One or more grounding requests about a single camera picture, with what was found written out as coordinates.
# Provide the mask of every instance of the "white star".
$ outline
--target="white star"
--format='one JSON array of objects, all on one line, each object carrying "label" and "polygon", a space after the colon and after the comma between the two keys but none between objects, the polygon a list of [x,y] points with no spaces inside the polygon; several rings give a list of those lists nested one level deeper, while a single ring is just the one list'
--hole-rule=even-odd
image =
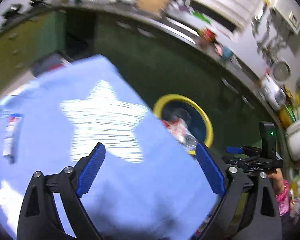
[{"label": "white star", "polygon": [[119,158],[142,162],[143,155],[133,130],[149,111],[147,107],[117,100],[110,84],[103,80],[86,100],[66,100],[60,107],[75,125],[71,160],[89,155],[101,142]]}]

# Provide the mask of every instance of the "yellow trash can rim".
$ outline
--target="yellow trash can rim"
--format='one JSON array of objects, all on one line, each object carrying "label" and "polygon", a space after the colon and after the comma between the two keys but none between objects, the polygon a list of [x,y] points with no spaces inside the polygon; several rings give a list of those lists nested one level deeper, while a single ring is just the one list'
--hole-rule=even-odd
[{"label": "yellow trash can rim", "polygon": [[[197,110],[202,118],[202,120],[204,121],[205,127],[206,127],[206,138],[204,140],[204,144],[210,148],[212,143],[213,143],[213,127],[212,124],[210,122],[209,117],[207,116],[207,114],[202,110],[202,108],[200,106],[198,106],[198,104],[196,104],[194,101],[192,101],[191,99],[184,97],[182,95],[177,95],[177,94],[169,94],[169,95],[165,95],[161,98],[158,99],[158,101],[154,104],[154,108],[153,108],[153,112],[154,115],[161,119],[161,113],[162,113],[162,109],[164,108],[164,106],[171,102],[171,101],[181,101],[181,102],[185,102],[187,104],[189,104],[190,106],[192,106],[195,110]],[[187,151],[189,154],[191,155],[195,155],[195,151]]]}]

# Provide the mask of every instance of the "blue table surface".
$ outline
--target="blue table surface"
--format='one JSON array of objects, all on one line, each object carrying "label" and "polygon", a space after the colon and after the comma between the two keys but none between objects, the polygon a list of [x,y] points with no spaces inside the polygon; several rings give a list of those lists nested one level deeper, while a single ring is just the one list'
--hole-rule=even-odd
[{"label": "blue table surface", "polygon": [[[9,114],[23,115],[14,164],[2,156]],[[0,223],[14,239],[32,174],[74,166],[97,142],[106,158],[81,201],[102,236],[189,239],[215,205],[198,163],[115,66],[94,56],[43,74],[0,103]],[[65,232],[74,236],[54,195]]]}]

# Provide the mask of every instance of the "pink sleeve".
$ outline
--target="pink sleeve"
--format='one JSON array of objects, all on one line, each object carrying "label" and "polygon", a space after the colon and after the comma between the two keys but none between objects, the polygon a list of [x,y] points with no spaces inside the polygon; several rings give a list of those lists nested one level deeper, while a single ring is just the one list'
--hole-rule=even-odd
[{"label": "pink sleeve", "polygon": [[277,200],[279,206],[280,216],[290,211],[289,206],[289,183],[287,180],[283,180],[284,183],[284,191],[279,195],[276,195],[275,198]]}]

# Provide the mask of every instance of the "person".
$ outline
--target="person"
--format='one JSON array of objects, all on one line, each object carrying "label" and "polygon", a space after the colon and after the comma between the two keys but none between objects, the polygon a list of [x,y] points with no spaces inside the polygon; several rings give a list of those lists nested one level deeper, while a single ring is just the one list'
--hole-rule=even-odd
[{"label": "person", "polygon": [[268,173],[278,203],[282,223],[283,240],[300,240],[300,220],[295,225],[290,217],[289,183],[283,178],[280,169]]}]

